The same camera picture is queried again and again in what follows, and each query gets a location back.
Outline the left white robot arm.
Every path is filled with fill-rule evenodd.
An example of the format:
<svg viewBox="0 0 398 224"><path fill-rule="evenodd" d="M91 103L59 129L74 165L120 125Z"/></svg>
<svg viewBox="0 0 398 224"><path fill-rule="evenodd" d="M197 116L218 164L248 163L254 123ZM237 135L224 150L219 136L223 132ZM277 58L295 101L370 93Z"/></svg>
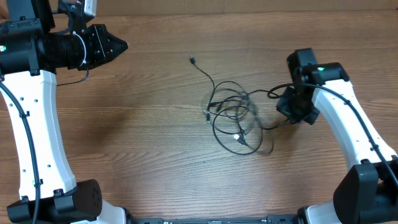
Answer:
<svg viewBox="0 0 398 224"><path fill-rule="evenodd" d="M7 2L1 24L1 94L7 104L20 169L13 223L134 223L125 208L106 202L99 183L77 182L68 163L57 116L57 69L89 72L113 61L127 43L92 24L97 2L60 1L68 17L56 31L48 1Z"/></svg>

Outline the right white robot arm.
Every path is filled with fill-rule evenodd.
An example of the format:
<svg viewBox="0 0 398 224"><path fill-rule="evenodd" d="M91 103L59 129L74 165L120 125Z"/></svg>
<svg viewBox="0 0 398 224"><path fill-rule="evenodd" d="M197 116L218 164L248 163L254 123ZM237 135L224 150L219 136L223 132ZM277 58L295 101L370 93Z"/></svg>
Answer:
<svg viewBox="0 0 398 224"><path fill-rule="evenodd" d="M292 79L277 103L291 123L322 114L348 169L330 202L303 207L293 223L384 223L397 220L397 153L378 134L338 62L320 64L311 48L287 57Z"/></svg>

